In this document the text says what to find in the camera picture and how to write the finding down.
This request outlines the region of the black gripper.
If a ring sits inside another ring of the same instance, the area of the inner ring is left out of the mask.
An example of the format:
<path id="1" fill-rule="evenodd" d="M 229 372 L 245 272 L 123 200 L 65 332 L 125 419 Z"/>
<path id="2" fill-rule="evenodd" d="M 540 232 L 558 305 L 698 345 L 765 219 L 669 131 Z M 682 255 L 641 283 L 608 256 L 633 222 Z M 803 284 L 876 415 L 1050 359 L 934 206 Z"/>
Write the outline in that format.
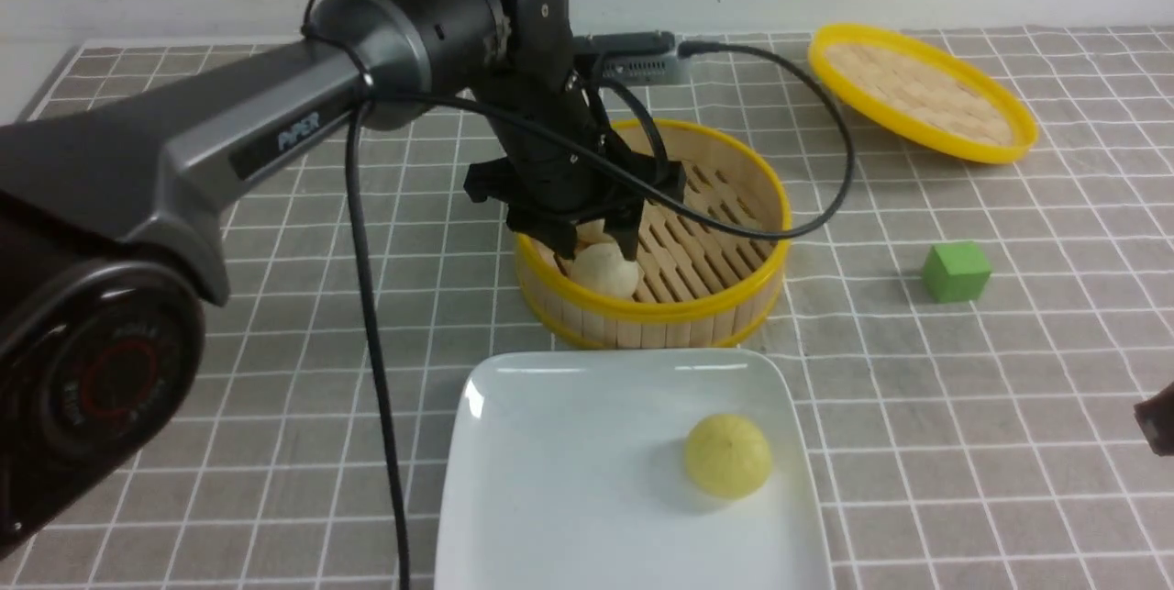
<path id="1" fill-rule="evenodd" d="M 601 91 L 628 106 L 649 152 L 634 151 L 621 138 L 605 114 Z M 468 167 L 466 196 L 477 204 L 500 202 L 521 217 L 525 236 L 564 260 L 576 255 L 578 223 L 612 213 L 616 246 L 626 262 L 637 260 L 646 196 L 633 181 L 683 201 L 683 164 L 670 160 L 652 114 L 627 84 L 572 76 L 549 91 L 537 77 L 505 74 L 479 80 L 472 97 L 494 110 L 485 118 L 504 157 Z"/>

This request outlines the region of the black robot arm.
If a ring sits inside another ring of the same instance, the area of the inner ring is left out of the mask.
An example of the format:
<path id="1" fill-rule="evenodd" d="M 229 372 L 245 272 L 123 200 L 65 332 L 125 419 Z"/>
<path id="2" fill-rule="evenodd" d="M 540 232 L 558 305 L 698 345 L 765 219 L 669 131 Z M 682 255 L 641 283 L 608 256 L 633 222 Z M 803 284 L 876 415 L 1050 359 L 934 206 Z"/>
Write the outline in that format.
<path id="1" fill-rule="evenodd" d="M 4 126 L 4 557 L 150 442 L 193 389 L 205 303 L 230 296 L 221 217 L 346 128 L 436 106 L 486 117 L 502 160 L 471 201 L 569 257 L 595 219 L 637 246 L 682 201 L 653 123 L 603 117 L 569 0 L 310 0 L 302 38 L 151 91 Z"/>

